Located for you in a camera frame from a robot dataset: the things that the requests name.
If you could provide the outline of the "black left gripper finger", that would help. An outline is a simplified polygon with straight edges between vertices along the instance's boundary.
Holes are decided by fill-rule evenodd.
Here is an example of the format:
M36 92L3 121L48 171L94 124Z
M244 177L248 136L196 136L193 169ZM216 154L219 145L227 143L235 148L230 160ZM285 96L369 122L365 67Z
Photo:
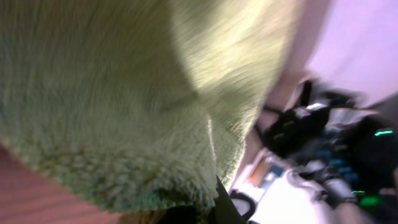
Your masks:
M214 221L216 224L246 224L247 222L239 214L228 192L224 188L219 177L217 179L218 198L215 200Z

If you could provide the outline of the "green microfiber cloth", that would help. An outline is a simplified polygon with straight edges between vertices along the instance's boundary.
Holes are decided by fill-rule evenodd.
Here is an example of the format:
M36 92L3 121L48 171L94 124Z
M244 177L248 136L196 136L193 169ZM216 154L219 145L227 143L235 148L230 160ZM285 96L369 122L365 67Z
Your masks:
M2 0L1 144L110 212L209 209L301 6Z

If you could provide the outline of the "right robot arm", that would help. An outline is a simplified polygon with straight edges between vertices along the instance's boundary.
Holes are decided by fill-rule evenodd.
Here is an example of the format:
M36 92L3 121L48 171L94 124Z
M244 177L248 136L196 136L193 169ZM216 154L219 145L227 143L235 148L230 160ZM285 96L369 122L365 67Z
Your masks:
M314 202L352 206L341 223L396 223L397 128L360 101L359 93L306 81L290 109L263 106L277 119L259 136L291 166L294 186L320 186L312 190Z

